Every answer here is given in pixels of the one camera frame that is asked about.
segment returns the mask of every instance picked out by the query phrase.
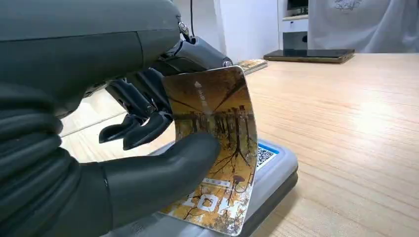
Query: wood grain surface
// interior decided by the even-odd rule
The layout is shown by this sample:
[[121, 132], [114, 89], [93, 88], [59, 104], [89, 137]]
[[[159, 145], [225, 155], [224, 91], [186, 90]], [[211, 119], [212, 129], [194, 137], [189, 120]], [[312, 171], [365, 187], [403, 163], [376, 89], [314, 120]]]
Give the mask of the wood grain surface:
[[64, 128], [60, 136], [66, 136], [124, 113], [122, 106], [106, 90], [97, 91], [84, 98], [76, 111], [62, 119]]
[[[247, 81], [259, 137], [290, 148], [299, 162], [297, 186], [255, 237], [419, 236], [419, 55], [269, 62]], [[106, 160], [174, 139], [171, 126], [128, 152], [121, 141], [99, 145], [100, 129], [122, 119], [68, 135], [63, 147], [80, 161]]]

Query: white wall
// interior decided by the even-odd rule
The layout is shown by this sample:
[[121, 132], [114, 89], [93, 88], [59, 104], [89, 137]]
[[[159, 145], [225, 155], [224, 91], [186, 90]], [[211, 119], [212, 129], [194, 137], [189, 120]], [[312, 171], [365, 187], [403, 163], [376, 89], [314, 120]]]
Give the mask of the white wall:
[[234, 63], [279, 49], [278, 1], [215, 0], [221, 8], [226, 54]]
[[[191, 29], [190, 0], [174, 0], [174, 4], [179, 8], [182, 21]], [[195, 36], [203, 38], [207, 43], [217, 50], [223, 52], [221, 38], [217, 26], [213, 0], [194, 0], [193, 1], [194, 32]]]

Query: black robotic arm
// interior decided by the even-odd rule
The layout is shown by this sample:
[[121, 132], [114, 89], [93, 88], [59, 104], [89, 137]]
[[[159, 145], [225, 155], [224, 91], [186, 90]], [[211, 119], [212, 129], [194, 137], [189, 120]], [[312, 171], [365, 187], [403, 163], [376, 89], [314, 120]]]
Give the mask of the black robotic arm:
[[0, 3], [0, 236], [100, 236], [202, 181], [220, 150], [209, 134], [157, 157], [85, 164], [59, 147], [59, 119], [96, 88], [128, 113], [100, 141], [124, 138], [129, 149], [171, 122], [163, 75], [231, 64], [199, 38], [179, 41], [180, 23], [169, 0]]

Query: black phone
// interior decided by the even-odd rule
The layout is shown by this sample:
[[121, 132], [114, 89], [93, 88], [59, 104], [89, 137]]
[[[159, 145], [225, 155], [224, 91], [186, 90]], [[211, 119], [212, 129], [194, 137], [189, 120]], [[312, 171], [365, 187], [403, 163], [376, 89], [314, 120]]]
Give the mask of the black phone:
[[343, 63], [349, 60], [354, 49], [284, 49], [263, 56], [265, 60], [292, 62]]

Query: tree image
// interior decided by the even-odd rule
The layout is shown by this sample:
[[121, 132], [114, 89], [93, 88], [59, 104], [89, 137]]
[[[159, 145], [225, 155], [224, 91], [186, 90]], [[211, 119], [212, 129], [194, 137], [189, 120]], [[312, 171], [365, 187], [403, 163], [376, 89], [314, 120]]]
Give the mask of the tree image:
[[256, 126], [243, 71], [230, 67], [176, 75], [167, 77], [164, 86], [176, 139], [208, 132], [220, 141], [221, 151], [199, 187], [162, 213], [237, 235], [246, 216], [257, 158]]

